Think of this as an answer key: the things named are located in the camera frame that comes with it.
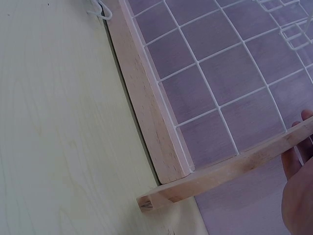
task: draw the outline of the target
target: wire hook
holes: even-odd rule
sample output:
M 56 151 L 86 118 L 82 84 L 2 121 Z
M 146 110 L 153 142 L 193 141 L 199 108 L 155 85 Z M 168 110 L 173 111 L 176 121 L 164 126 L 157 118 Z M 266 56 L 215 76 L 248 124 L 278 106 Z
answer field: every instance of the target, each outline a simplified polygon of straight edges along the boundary
M 101 1 L 101 0 L 91 0 L 93 3 L 94 7 L 96 8 L 97 11 L 87 11 L 87 13 L 95 15 L 99 18 L 102 18 L 104 20 L 110 20 L 112 18 L 112 11 Z M 109 14 L 108 16 L 102 16 L 102 8 L 104 11 L 107 11 Z

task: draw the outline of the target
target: wood grain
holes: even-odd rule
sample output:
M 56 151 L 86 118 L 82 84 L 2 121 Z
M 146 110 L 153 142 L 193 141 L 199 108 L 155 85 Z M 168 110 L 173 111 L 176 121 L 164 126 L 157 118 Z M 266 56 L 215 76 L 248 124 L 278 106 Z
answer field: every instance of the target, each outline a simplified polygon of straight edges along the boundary
M 162 184 L 181 179 L 190 174 L 190 167 L 168 115 L 161 113 L 164 104 L 160 94 L 153 92 L 157 84 L 145 69 L 149 66 L 136 44 L 138 38 L 131 34 L 131 19 L 123 12 L 123 1 L 107 0 L 107 4 L 113 12 L 108 22 L 113 46 L 158 178 Z
M 87 0 L 0 0 L 2 235 L 207 234 L 156 187 L 102 21 Z
M 199 195 L 269 162 L 312 134 L 313 117 L 237 157 L 151 190 L 137 199 L 139 207 L 151 211 Z

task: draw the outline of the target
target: wooden frame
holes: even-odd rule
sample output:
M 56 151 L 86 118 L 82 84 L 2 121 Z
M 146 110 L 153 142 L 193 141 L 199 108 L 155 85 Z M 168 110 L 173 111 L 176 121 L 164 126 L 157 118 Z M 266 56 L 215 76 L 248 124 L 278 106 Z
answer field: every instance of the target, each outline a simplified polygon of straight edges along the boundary
M 152 71 L 144 56 L 134 25 L 123 0 L 107 0 L 113 17 L 108 21 L 113 46 L 125 79 L 143 137 L 156 173 L 165 184 L 137 199 L 142 211 L 151 211 L 198 195 L 233 180 L 272 160 L 284 151 L 313 135 L 313 118 L 291 128 L 239 156 L 191 172 L 190 158 L 183 156 L 163 102 L 156 90 Z
M 206 192 L 267 163 L 311 135 L 313 117 L 239 156 L 151 190 L 137 199 L 140 209 L 151 211 Z
M 152 72 L 147 70 L 147 61 L 140 51 L 138 42 L 133 39 L 134 29 L 125 17 L 126 6 L 123 1 L 107 0 L 113 12 L 108 21 L 113 46 L 121 71 L 147 144 L 158 178 L 162 184 L 186 177 L 191 173 L 191 159 L 183 156 L 169 117 L 160 109 L 161 97 L 153 92 Z

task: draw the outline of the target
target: wooden corner joint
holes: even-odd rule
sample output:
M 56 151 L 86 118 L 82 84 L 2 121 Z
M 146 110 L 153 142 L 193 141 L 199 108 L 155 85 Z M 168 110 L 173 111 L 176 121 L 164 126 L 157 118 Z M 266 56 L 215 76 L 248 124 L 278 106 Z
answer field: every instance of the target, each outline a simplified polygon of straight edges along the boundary
M 151 190 L 137 198 L 138 205 L 146 212 L 206 192 L 267 163 L 311 135 L 313 117 L 236 157 Z

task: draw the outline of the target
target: purple surface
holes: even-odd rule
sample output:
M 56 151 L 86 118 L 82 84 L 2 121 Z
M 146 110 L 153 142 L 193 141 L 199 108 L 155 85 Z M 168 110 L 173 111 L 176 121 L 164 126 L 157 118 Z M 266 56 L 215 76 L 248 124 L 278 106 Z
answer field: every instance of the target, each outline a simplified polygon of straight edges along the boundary
M 146 43 L 176 28 L 170 13 L 163 3 L 140 14 L 135 20 Z
M 203 61 L 201 68 L 219 105 L 264 86 L 242 45 Z
M 198 60 L 240 41 L 221 12 L 192 22 L 182 31 Z
M 307 12 L 313 11 L 313 1 L 312 0 L 301 0 L 301 5 Z
M 217 111 L 183 125 L 180 130 L 184 135 L 195 169 L 235 155 Z
M 222 108 L 222 113 L 239 151 L 284 132 L 266 89 Z
M 313 110 L 313 85 L 305 71 L 272 85 L 270 90 L 287 128 L 302 120 L 302 110 Z
M 196 196 L 210 235 L 289 235 L 280 212 L 286 178 L 280 158 Z
M 213 0 L 167 0 L 179 25 L 217 9 Z
M 271 32 L 246 44 L 267 83 L 302 68 L 296 53 L 288 47 L 278 32 Z
M 243 1 L 224 11 L 243 40 L 277 27 L 270 15 L 253 1 Z
M 196 66 L 162 82 L 178 123 L 215 108 Z
M 143 10 L 146 10 L 158 2 L 160 2 L 160 0 L 128 0 L 134 15 L 140 13 Z
M 150 44 L 148 50 L 160 78 L 194 62 L 186 43 L 177 30 Z

